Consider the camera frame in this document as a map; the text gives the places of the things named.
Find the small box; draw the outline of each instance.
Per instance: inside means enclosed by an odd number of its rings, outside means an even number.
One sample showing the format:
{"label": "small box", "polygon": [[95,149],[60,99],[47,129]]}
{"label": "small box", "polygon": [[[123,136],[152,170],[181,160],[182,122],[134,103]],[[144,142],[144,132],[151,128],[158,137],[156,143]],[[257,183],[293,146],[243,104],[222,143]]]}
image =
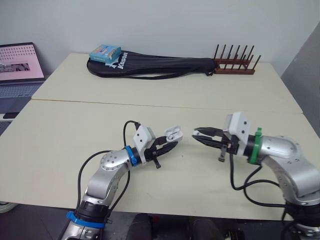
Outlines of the small box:
{"label": "small box", "polygon": [[114,62],[121,54],[121,47],[109,46],[101,44],[95,50],[93,50],[89,56],[93,61],[98,61],[106,64]]}

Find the gray wall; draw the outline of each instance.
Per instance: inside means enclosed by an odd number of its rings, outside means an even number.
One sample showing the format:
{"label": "gray wall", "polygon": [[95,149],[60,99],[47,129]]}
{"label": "gray wall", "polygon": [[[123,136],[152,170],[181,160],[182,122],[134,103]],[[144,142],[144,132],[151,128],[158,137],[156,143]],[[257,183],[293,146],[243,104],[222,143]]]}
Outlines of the gray wall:
{"label": "gray wall", "polygon": [[320,23],[281,78],[320,137]]}
{"label": "gray wall", "polygon": [[248,44],[282,75],[319,9],[319,0],[0,0],[0,44],[34,42],[46,75],[102,43],[179,57]]}

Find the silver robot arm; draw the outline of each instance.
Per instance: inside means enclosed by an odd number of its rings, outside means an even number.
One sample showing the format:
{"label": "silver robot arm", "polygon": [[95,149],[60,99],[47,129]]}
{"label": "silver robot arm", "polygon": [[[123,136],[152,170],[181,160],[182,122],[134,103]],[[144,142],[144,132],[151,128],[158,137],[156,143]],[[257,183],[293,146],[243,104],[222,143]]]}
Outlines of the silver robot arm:
{"label": "silver robot arm", "polygon": [[[248,157],[250,164],[265,163],[277,177],[286,213],[294,219],[299,238],[320,238],[320,171],[307,161],[299,143],[293,139],[262,136],[261,128],[255,135],[249,132],[250,122],[244,113],[235,112],[227,116],[223,129],[198,127],[193,138],[221,149],[221,162],[229,153]],[[221,141],[212,137],[221,137]]]}
{"label": "silver robot arm", "polygon": [[286,201],[301,206],[320,203],[320,172],[306,160],[296,141],[262,136],[258,159],[273,170]]}
{"label": "silver robot arm", "polygon": [[135,147],[125,146],[124,149],[106,153],[98,170],[89,180],[81,204],[74,212],[68,212],[67,218],[70,221],[59,239],[100,239],[115,206],[111,207],[111,204],[122,176],[135,166],[150,161],[154,161],[156,167],[160,168],[157,157],[172,150],[182,137],[179,126],[167,129],[165,136],[156,138],[149,127],[140,125],[133,137]]}

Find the black bag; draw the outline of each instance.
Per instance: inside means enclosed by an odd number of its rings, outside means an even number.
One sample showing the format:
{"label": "black bag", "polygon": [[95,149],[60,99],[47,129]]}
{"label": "black bag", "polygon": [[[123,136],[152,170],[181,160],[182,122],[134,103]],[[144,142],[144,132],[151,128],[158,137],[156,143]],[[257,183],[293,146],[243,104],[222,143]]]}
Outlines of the black bag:
{"label": "black bag", "polygon": [[[205,73],[207,76],[212,76],[217,64],[211,58],[152,56],[122,51],[119,58],[109,65],[89,58],[86,67],[90,73],[103,78],[160,80],[188,73]],[[162,75],[133,76],[143,74]]]}

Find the beige table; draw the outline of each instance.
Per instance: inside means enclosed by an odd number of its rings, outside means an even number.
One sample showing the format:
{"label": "beige table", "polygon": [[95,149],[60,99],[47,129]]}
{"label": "beige table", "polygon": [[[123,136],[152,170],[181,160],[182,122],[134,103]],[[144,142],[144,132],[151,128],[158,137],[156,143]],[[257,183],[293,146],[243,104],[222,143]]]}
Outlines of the beige table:
{"label": "beige table", "polygon": [[[77,174],[82,163],[92,153],[121,149],[124,122],[136,120],[151,127],[156,136],[162,136],[165,128],[179,124],[184,138],[174,150],[159,158],[162,168],[156,169],[149,163],[132,171],[128,190],[116,210],[279,220],[281,210],[256,206],[247,201],[242,192],[231,188],[229,163],[218,161],[218,149],[204,146],[191,137],[196,127],[221,128],[226,115],[232,112],[31,100],[0,137],[0,200],[74,208]],[[252,121],[252,133],[260,126],[265,135],[296,139],[306,158],[320,169],[320,140],[302,114],[245,113]],[[133,133],[133,127],[128,127],[129,144],[132,144]],[[85,168],[83,190],[101,157],[94,158]],[[237,157],[236,184],[243,183],[255,168],[243,157]],[[268,167],[264,167],[257,178],[275,180]],[[283,202],[281,191],[272,185],[253,186],[249,194],[259,201]]]}
{"label": "beige table", "polygon": [[87,70],[87,60],[87,54],[70,54],[32,99],[302,113],[269,63],[259,63],[254,75],[139,80],[97,77]]}

